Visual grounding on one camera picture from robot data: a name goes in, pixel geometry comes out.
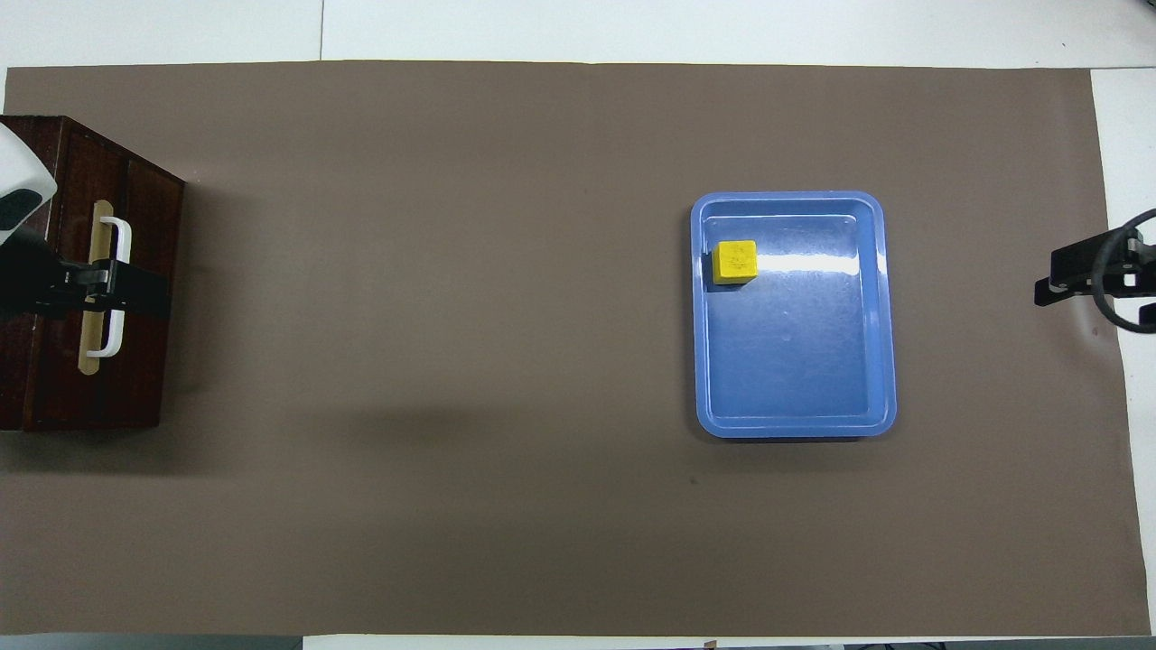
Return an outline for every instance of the plastic tray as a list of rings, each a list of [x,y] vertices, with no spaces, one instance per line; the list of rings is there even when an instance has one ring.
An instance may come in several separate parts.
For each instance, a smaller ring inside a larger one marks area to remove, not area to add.
[[[710,252],[754,239],[758,275]],[[864,192],[713,193],[690,215],[698,420],[724,438],[876,436],[896,415],[883,208]]]

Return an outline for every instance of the white robot arm casing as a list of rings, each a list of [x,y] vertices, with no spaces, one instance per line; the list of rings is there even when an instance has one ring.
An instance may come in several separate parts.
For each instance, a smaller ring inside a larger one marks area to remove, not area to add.
[[[57,193],[57,182],[23,140],[0,124],[0,244]]]

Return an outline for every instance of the yellow cube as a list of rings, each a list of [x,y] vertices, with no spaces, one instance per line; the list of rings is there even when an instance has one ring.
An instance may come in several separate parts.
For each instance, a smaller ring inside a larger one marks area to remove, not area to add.
[[[743,285],[758,275],[755,242],[719,242],[711,251],[711,266],[716,285]]]

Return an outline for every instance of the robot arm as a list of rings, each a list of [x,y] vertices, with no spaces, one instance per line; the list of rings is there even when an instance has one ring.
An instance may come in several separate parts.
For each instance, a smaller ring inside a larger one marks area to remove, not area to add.
[[[0,125],[0,319],[110,309],[166,318],[169,283],[163,276],[117,259],[61,259],[39,234],[21,226],[55,192],[55,180],[36,154]]]
[[[57,182],[24,142],[0,124],[0,244],[57,193]]]
[[[1156,303],[1140,308],[1140,320],[1121,318],[1105,296],[1156,296],[1156,245],[1144,244],[1138,228],[1156,219],[1143,212],[1119,228],[1052,251],[1051,273],[1036,282],[1036,304],[1047,306],[1072,296],[1091,295],[1096,309],[1113,325],[1156,333]]]

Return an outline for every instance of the black cable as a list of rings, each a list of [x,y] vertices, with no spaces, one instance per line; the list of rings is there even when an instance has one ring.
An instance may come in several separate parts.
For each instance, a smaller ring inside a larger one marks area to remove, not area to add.
[[[1127,223],[1121,226],[1112,232],[1112,236],[1104,239],[1101,244],[1099,251],[1096,253],[1096,260],[1091,265],[1091,298],[1096,301],[1096,309],[1112,322],[1113,325],[1120,327],[1121,330],[1127,330],[1129,332],[1135,332],[1138,334],[1156,334],[1156,323],[1147,323],[1141,325],[1140,323],[1133,323],[1122,318],[1107,304],[1107,297],[1104,296],[1104,272],[1107,271],[1107,258],[1112,256],[1112,251],[1119,248],[1120,243],[1124,242],[1124,237],[1129,230],[1139,228],[1141,223],[1148,221],[1149,219],[1156,217],[1156,208],[1148,212],[1143,212],[1133,216]]]

